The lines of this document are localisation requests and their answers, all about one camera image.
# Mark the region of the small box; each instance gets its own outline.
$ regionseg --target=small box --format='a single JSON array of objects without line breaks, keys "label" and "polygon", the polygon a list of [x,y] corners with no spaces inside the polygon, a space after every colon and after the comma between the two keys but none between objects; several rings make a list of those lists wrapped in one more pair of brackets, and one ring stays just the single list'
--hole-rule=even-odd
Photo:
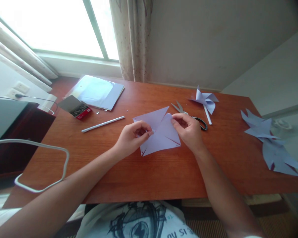
[{"label": "small box", "polygon": [[92,111],[86,103],[78,100],[73,95],[70,95],[63,101],[59,102],[58,106],[79,120]]}]

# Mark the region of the hand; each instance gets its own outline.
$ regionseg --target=hand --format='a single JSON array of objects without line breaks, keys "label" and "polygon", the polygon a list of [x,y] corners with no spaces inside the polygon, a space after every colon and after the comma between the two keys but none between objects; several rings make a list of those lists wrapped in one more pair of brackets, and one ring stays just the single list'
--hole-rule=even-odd
[{"label": "hand", "polygon": [[173,114],[172,118],[171,123],[183,142],[194,154],[198,153],[204,147],[200,123],[184,113]]},{"label": "hand", "polygon": [[113,149],[123,159],[135,152],[152,134],[149,124],[144,121],[137,121],[123,128]]}]

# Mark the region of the scissors blade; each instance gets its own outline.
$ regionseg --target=scissors blade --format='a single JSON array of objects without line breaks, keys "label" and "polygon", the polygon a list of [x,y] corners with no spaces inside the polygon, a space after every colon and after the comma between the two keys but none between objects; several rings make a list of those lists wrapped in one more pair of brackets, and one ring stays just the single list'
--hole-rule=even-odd
[{"label": "scissors blade", "polygon": [[172,104],[172,106],[174,106],[174,108],[175,108],[178,112],[181,113],[181,110],[180,110],[176,105],[174,105],[173,103],[171,103],[171,104]]},{"label": "scissors blade", "polygon": [[180,111],[181,111],[181,113],[184,113],[184,111],[183,111],[183,107],[181,106],[181,104],[177,101],[177,104],[178,104],[178,106],[179,106],[179,108],[180,108]]}]

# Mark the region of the pinwheel stick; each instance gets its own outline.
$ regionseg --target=pinwheel stick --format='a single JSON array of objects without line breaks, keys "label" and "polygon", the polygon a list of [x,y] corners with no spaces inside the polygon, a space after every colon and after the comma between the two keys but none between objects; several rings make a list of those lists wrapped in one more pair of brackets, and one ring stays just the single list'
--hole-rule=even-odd
[{"label": "pinwheel stick", "polygon": [[204,107],[204,111],[205,111],[206,117],[208,118],[209,125],[212,125],[212,121],[211,121],[211,118],[210,118],[209,112],[208,112],[208,110],[207,110],[207,108],[206,108],[206,106],[205,106],[205,105],[203,105],[203,107]]}]

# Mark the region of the folded paper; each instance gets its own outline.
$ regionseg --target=folded paper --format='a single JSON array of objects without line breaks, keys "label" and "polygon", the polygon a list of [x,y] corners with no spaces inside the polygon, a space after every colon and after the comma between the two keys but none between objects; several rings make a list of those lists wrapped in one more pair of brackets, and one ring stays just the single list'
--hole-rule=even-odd
[{"label": "folded paper", "polygon": [[201,93],[199,86],[196,89],[195,99],[191,99],[191,100],[203,104],[211,114],[214,112],[214,109],[215,109],[214,102],[218,102],[218,99],[216,98],[216,96],[214,94]]},{"label": "folded paper", "polygon": [[154,132],[149,139],[140,146],[142,156],[146,156],[153,152],[170,149],[181,146],[179,135],[174,129],[170,113],[167,113],[169,107],[159,109],[141,116],[133,118],[134,122],[145,121]]},{"label": "folded paper", "polygon": [[276,140],[278,137],[270,134],[272,119],[265,120],[255,116],[248,109],[246,111],[248,116],[241,111],[243,120],[250,127],[245,133],[255,136],[263,142],[263,157],[268,168],[275,172],[298,176],[298,173],[290,167],[298,169],[298,162],[287,152],[284,147],[285,141]]}]

